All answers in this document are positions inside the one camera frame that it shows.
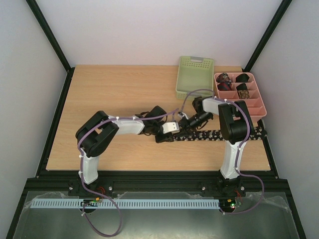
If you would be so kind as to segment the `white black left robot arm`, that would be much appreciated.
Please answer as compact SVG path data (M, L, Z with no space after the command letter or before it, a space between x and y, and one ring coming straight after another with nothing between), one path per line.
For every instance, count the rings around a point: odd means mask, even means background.
M117 135L154 135L157 143L170 139L174 132L179 131L179 125L174 119L169 122L166 120L169 115L174 118L177 111L166 113L161 107L155 106L149 112L131 117L114 117L97 111L75 134L80 152L79 177L82 182L91 184L98 179L99 157Z

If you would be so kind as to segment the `black white patterned tie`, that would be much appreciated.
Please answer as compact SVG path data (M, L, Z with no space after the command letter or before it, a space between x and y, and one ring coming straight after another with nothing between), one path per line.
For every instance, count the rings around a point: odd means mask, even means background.
M249 136L249 140L262 140L267 135L267 132L264 128L261 126L255 127L251 132ZM177 141L224 141L221 134L221 130L200 130L197 132L193 132L191 134L185 134L185 135L174 135L172 138L173 142Z

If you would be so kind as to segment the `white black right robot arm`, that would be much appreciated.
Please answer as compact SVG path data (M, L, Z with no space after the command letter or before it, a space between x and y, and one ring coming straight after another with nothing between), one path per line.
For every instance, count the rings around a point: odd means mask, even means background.
M188 118L181 112L178 122L181 135L191 134L203 123L219 116L220 132L226 141L225 154L220 173L224 179L218 181L217 189L223 195L235 189L232 179L240 175L240 162L243 149L248 141L253 123L246 102L231 101L217 97L197 97L192 103L196 114Z

